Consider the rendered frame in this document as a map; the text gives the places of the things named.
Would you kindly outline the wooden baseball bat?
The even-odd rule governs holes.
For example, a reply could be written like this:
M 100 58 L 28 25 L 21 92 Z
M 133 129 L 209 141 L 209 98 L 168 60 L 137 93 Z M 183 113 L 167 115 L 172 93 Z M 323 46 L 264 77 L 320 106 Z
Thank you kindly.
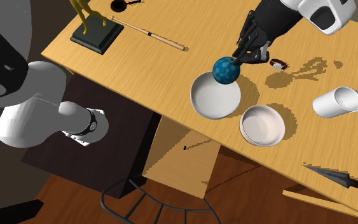
M 158 41 L 161 41 L 161 42 L 163 42 L 163 43 L 165 43 L 165 44 L 167 44 L 169 46 L 173 46 L 174 48 L 176 48 L 178 50 L 185 51 L 185 49 L 186 49 L 185 46 L 182 46 L 179 43 L 176 43 L 174 41 L 171 41 L 171 40 L 169 40 L 167 38 L 161 37 L 161 36 L 159 36 L 159 35 L 157 35 L 155 33 L 152 33 L 152 32 L 149 32 L 147 30 L 141 29 L 141 28 L 136 27 L 134 25 L 128 24 L 128 23 L 126 23 L 126 22 L 124 22 L 122 20 L 117 19 L 116 17 L 111 17 L 111 20 L 114 21 L 114 22 L 117 22 L 119 24 L 131 27 L 131 28 L 135 29 L 136 31 L 139 31 L 139 32 L 141 32 L 143 34 L 146 34 L 147 36 L 150 36 L 150 37 L 152 37 L 154 39 L 157 39 Z

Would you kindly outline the small white bowl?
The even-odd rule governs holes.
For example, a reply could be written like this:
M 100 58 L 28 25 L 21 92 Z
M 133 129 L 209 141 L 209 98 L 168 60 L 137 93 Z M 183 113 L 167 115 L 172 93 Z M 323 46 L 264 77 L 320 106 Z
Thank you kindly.
M 286 128 L 280 114 L 265 105 L 249 107 L 241 116 L 239 129 L 243 138 L 250 144 L 271 147 L 279 144 Z

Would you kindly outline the gold figure on dark base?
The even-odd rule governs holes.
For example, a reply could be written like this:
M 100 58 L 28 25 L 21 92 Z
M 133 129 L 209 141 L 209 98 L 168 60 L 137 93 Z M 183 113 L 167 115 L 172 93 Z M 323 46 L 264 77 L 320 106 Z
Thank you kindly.
M 82 21 L 70 40 L 103 55 L 124 26 L 92 10 L 85 0 L 69 1 Z

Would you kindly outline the large white bowl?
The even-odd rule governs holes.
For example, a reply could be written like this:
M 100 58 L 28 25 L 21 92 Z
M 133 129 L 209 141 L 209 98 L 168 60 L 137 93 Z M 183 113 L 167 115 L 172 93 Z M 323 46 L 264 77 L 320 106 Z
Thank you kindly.
M 238 108 L 241 91 L 237 82 L 220 84 L 211 72 L 206 72 L 194 80 L 190 100 L 198 114 L 217 120 L 230 115 Z

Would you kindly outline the blue patterned ball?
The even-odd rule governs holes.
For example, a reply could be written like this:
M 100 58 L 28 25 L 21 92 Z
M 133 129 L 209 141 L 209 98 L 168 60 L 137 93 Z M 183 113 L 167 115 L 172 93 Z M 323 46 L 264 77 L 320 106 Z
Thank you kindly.
M 234 64 L 233 57 L 222 57 L 212 67 L 212 75 L 220 84 L 233 83 L 240 75 L 240 66 Z

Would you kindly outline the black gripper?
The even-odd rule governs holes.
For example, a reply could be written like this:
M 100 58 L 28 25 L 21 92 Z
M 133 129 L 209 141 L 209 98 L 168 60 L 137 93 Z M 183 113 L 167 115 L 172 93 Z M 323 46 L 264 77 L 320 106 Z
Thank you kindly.
M 268 62 L 270 44 L 302 18 L 299 12 L 288 8 L 280 0 L 261 0 L 257 8 L 248 13 L 232 56 L 241 64 Z

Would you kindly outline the white mug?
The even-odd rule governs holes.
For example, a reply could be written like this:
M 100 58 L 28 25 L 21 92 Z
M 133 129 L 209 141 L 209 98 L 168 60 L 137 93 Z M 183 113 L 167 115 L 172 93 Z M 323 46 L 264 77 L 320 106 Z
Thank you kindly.
M 332 118 L 346 113 L 358 112 L 358 93 L 349 87 L 338 87 L 316 97 L 313 110 L 323 118 Z

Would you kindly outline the dark robot stand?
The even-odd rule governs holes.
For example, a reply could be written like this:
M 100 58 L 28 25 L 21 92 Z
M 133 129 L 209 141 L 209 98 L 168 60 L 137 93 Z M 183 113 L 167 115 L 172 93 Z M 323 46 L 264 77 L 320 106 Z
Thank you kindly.
M 75 74 L 64 101 L 102 109 L 107 134 L 82 146 L 61 132 L 29 148 L 22 162 L 98 192 L 121 198 L 134 190 L 129 178 L 143 172 L 161 116 L 124 96 Z

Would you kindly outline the black frying pan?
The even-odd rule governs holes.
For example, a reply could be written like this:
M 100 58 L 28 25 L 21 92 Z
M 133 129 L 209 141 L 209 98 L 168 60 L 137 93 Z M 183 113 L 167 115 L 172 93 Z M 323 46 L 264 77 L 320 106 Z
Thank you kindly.
M 113 0 L 110 4 L 110 8 L 114 11 L 114 12 L 123 12 L 126 10 L 128 5 L 131 4 L 137 4 L 137 3 L 141 3 L 142 0 L 133 0 L 133 1 L 129 1 L 126 2 L 125 0 Z

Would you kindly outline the light wooden desk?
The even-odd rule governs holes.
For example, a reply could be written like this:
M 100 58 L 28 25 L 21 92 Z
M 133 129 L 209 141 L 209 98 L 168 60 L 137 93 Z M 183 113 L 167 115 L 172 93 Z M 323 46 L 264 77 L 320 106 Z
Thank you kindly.
M 191 106 L 194 79 L 232 54 L 246 14 L 258 0 L 146 0 L 120 13 L 124 22 L 185 46 L 178 50 L 126 26 L 103 55 L 73 43 L 74 18 L 43 50 L 43 56 L 143 106 L 213 139 L 358 213 L 358 189 L 344 188 L 303 165 L 347 172 L 358 180 L 358 112 L 323 118 L 313 100 L 338 87 L 358 93 L 358 23 L 326 36 L 300 21 L 276 39 L 270 55 L 288 63 L 296 79 L 271 88 L 268 64 L 242 66 L 244 95 L 235 116 L 209 120 Z M 278 145 L 249 144 L 240 134 L 242 113 L 255 104 L 284 107 L 296 132 Z

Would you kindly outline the black folded umbrella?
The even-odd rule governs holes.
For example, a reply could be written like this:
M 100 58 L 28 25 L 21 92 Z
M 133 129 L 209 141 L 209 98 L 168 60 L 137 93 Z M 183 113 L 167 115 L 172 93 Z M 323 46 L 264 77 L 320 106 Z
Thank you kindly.
M 323 169 L 321 167 L 314 167 L 311 165 L 303 166 L 320 174 L 321 176 L 324 176 L 327 179 L 330 179 L 331 181 L 334 181 L 335 183 L 338 183 L 345 188 L 354 187 L 358 189 L 358 180 L 351 178 L 348 173 L 338 172 L 331 169 Z

